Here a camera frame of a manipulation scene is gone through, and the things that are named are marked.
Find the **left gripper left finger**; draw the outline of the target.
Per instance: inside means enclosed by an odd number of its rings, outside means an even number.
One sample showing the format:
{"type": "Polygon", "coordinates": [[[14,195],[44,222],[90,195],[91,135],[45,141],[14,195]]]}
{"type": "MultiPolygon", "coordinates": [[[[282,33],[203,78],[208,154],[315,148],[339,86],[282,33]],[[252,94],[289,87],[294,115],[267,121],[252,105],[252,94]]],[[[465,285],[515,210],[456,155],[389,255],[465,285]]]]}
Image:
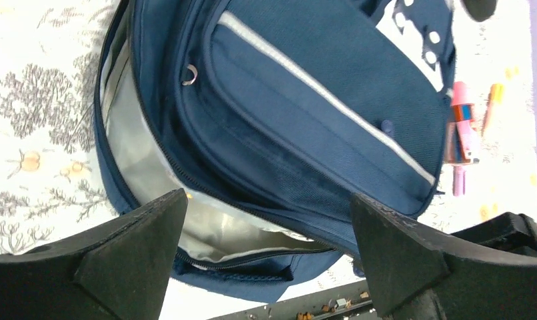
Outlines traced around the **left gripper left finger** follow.
{"type": "Polygon", "coordinates": [[[187,212],[184,190],[106,223],[0,255],[0,319],[158,319],[187,212]]]}

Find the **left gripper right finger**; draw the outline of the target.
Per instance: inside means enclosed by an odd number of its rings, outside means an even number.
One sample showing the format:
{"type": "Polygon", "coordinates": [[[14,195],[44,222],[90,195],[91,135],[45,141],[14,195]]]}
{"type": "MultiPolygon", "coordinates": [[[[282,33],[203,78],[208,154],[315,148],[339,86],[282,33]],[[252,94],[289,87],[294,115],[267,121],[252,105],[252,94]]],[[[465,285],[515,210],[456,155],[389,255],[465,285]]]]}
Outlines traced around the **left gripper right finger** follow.
{"type": "Polygon", "coordinates": [[[383,319],[537,319],[537,257],[478,245],[355,195],[352,226],[383,319]]]}

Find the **navy blue student backpack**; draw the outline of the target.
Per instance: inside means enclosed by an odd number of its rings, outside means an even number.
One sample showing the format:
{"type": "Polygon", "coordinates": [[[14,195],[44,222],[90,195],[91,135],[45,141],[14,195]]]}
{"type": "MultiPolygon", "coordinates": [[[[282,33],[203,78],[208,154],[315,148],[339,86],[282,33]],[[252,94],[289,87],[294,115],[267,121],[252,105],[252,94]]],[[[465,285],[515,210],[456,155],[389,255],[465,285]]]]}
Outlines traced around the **navy blue student backpack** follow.
{"type": "Polygon", "coordinates": [[[447,1],[122,1],[101,52],[95,146],[128,213],[189,203],[172,276],[274,302],[358,257],[360,193],[417,218],[444,153],[447,1]]]}

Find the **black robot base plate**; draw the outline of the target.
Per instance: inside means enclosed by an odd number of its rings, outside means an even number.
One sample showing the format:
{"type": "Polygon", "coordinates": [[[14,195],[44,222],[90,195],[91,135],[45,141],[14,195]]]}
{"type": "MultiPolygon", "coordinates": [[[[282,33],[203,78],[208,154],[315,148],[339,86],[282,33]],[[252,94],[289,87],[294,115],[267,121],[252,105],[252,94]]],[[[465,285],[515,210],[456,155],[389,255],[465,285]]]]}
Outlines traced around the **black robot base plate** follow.
{"type": "Polygon", "coordinates": [[[214,320],[377,320],[366,280],[302,295],[214,320]]]}

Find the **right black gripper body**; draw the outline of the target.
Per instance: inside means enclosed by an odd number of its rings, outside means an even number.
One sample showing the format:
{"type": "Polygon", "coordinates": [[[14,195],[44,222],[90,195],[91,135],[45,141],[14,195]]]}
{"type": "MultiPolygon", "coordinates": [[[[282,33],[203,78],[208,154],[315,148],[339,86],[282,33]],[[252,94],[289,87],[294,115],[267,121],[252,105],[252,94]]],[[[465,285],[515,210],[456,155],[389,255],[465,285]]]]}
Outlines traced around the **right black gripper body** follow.
{"type": "Polygon", "coordinates": [[[537,223],[522,213],[506,212],[452,235],[492,249],[537,257],[537,223]]]}

